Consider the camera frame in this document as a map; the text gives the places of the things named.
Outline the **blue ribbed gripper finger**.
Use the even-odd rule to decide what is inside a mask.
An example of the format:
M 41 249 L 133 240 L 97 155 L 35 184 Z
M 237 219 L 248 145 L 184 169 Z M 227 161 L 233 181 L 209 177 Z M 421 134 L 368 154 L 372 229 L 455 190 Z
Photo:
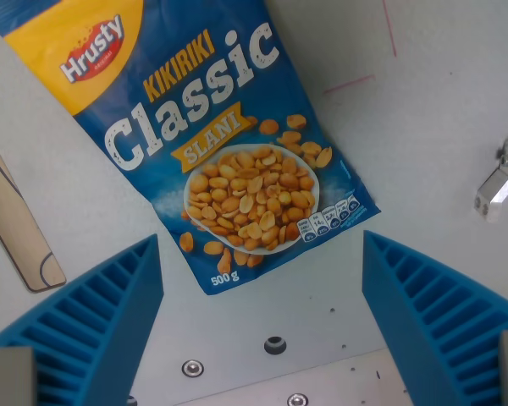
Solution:
M 162 299 L 153 234 L 9 324 L 0 348 L 33 350 L 40 405 L 125 405 Z
M 415 405 L 500 405 L 508 300 L 392 239 L 363 234 L 362 293 Z

